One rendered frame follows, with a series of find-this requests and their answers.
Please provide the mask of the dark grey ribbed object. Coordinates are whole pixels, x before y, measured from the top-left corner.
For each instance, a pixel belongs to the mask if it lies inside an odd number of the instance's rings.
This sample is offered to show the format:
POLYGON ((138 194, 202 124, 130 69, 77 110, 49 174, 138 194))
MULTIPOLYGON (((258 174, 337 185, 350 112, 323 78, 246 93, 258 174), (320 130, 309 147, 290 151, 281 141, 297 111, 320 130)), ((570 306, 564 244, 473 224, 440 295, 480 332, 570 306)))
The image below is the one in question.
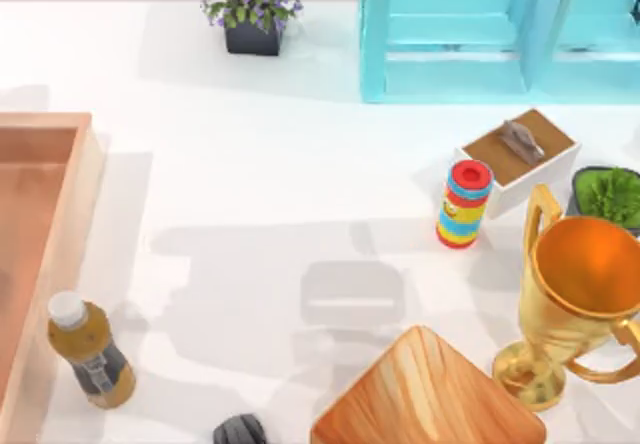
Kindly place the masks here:
POLYGON ((266 433, 254 414, 229 417, 213 431, 213 444, 268 444, 266 433))

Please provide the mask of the purple flower plant pot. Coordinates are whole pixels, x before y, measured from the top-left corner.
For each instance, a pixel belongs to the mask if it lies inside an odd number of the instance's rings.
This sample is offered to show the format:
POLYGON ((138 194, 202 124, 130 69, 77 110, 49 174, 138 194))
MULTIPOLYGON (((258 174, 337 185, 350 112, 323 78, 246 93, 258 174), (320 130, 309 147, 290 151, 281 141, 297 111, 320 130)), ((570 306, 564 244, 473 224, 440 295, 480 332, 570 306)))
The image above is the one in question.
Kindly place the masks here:
POLYGON ((304 5, 301 0, 201 0, 201 9, 210 25, 224 30, 229 53, 274 57, 287 24, 304 5))

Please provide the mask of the light blue rack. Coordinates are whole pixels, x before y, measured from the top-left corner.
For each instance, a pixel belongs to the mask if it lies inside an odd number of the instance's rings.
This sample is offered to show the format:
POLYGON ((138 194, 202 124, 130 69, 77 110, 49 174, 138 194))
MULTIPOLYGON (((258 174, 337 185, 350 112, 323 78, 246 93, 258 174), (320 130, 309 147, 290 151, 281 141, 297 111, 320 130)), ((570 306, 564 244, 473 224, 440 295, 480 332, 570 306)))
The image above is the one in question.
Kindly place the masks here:
POLYGON ((359 0, 370 103, 640 105, 640 0, 359 0))

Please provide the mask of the stack of coloured rings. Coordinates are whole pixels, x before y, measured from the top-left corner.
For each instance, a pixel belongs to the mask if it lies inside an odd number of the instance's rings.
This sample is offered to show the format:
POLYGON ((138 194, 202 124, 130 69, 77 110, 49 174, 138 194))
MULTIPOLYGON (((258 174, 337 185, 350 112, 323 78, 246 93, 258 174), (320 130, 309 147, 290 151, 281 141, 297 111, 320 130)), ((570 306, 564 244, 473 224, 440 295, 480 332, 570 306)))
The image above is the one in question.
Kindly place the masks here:
POLYGON ((436 224, 441 243, 464 249, 476 241, 493 182, 481 161, 465 159, 451 167, 436 224))

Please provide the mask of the white pot with grey rock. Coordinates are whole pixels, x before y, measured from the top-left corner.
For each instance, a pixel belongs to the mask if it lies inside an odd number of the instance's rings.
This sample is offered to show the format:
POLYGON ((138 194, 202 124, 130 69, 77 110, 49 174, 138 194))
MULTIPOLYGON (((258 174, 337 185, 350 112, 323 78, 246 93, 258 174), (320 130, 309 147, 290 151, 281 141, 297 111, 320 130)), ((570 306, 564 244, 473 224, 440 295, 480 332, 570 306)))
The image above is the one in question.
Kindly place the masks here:
POLYGON ((528 128, 545 153, 536 164, 528 164, 501 139, 496 127, 454 151, 454 159, 475 159, 488 165, 494 173, 485 216, 497 218, 526 201, 536 184, 551 184, 570 175, 581 144, 570 138, 536 109, 514 118, 528 128))

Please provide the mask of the gold trophy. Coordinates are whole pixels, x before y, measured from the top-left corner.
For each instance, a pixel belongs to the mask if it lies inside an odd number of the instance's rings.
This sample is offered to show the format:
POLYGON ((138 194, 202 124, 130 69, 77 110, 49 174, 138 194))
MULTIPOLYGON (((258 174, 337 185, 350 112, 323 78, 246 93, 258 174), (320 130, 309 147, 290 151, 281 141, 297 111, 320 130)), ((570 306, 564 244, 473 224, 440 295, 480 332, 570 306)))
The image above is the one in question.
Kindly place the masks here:
POLYGON ((640 375, 640 241, 604 219, 566 217, 548 187, 531 191, 519 300, 523 338, 502 349, 494 380, 534 412, 560 400, 565 373, 615 384, 640 375), (614 337, 635 357, 600 372, 578 358, 614 337))

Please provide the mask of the salmon-coloured shallow box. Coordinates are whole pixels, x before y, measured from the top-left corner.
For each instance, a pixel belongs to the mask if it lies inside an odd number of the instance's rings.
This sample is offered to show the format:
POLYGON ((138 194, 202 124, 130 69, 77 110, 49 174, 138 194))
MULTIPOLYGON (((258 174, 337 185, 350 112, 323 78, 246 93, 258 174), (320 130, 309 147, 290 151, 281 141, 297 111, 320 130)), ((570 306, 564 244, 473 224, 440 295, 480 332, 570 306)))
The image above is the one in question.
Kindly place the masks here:
POLYGON ((0 444, 36 444, 47 413, 47 302, 77 283, 103 173, 91 120, 0 112, 0 444))

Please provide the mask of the wooden board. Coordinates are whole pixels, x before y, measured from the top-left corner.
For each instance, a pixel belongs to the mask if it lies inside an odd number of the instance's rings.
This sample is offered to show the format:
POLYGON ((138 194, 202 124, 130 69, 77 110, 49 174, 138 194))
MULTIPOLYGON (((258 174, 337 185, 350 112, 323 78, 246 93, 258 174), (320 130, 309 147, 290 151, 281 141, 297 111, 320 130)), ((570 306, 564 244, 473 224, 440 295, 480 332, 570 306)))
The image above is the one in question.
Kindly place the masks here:
POLYGON ((313 424, 310 444, 545 444, 544 423, 438 334, 413 326, 313 424))

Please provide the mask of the green plant in dark pot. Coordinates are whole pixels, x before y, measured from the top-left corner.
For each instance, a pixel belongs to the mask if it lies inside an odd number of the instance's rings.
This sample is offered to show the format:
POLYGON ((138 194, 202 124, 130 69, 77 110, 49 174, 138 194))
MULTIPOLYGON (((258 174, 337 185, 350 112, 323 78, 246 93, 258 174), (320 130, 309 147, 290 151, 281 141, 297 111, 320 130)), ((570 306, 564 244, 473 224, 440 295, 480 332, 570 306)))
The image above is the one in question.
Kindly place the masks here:
POLYGON ((565 214, 605 219, 640 240, 640 173, 606 166, 577 170, 565 214))

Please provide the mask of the amber bottle with white cap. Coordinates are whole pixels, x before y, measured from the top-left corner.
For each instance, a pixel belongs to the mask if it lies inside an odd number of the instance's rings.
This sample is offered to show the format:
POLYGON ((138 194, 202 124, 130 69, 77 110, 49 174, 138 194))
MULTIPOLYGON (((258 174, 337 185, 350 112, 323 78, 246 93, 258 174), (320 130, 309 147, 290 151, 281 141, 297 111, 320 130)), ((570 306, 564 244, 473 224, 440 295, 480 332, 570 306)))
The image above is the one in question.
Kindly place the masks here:
POLYGON ((69 363, 89 402, 102 409, 124 404, 136 377, 105 311, 73 291, 53 295, 47 310, 49 343, 69 363))

